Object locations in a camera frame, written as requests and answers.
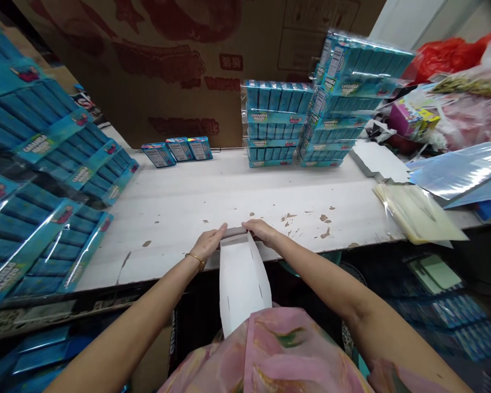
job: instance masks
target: woman's right hand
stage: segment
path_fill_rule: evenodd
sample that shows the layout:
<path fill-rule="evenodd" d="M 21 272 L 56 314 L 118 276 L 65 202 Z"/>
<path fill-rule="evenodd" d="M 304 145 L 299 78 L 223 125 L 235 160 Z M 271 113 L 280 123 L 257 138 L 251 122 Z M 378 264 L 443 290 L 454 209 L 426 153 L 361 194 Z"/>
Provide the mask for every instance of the woman's right hand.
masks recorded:
<path fill-rule="evenodd" d="M 260 238 L 260 240 L 263 241 L 267 247 L 273 249 L 275 249 L 275 240 L 282 235 L 275 228 L 259 219 L 252 219 L 247 222 L 243 222 L 242 226 L 253 232 L 253 234 Z"/>

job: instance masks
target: hand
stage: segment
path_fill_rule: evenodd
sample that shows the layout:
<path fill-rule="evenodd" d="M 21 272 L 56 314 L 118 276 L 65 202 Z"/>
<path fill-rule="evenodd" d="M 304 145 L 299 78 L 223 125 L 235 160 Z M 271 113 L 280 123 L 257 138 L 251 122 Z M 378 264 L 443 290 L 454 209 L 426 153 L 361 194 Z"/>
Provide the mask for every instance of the hand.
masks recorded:
<path fill-rule="evenodd" d="M 189 253 L 207 261 L 220 244 L 226 229 L 227 223 L 223 223 L 219 229 L 202 233 Z"/>
<path fill-rule="evenodd" d="M 253 232 L 253 234 L 260 238 L 264 244 L 274 249 L 274 241 L 281 234 L 272 226 L 266 224 L 263 220 L 252 219 L 245 223 L 242 223 L 242 226 L 247 230 Z"/>

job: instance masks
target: red plastic bag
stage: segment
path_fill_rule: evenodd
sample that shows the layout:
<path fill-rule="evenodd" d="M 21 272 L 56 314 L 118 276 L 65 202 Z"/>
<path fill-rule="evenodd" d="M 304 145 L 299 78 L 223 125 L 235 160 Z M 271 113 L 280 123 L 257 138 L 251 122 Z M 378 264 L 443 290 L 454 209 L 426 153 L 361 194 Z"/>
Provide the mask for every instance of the red plastic bag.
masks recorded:
<path fill-rule="evenodd" d="M 477 66 L 490 41 L 491 32 L 474 44 L 452 37 L 422 45 L 410 66 L 418 70 L 413 85 L 428 82 L 436 73 L 453 74 Z"/>

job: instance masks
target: pink box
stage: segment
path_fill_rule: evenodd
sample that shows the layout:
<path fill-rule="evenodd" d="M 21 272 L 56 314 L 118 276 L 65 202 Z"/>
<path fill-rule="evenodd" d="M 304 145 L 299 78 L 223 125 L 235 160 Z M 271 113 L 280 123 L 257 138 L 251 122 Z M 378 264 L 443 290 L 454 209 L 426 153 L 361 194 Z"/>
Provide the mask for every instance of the pink box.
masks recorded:
<path fill-rule="evenodd" d="M 402 98 L 392 104 L 388 124 L 398 135 L 408 138 L 420 129 L 422 116 Z"/>

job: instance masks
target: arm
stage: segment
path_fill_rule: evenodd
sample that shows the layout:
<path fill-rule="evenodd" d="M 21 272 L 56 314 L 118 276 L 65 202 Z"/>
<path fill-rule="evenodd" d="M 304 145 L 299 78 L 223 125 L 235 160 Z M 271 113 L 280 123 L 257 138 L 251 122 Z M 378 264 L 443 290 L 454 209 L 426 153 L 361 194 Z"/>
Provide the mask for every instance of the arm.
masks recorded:
<path fill-rule="evenodd" d="M 218 230 L 204 232 L 190 254 L 207 260 L 220 244 L 226 228 L 224 223 Z M 171 317 L 200 265 L 194 257 L 182 259 L 89 344 L 45 393 L 120 392 Z"/>
<path fill-rule="evenodd" d="M 280 254 L 345 321 L 367 364 L 373 359 L 386 359 L 451 391 L 471 391 L 391 306 L 341 267 L 298 245 L 262 220 L 242 225 Z"/>

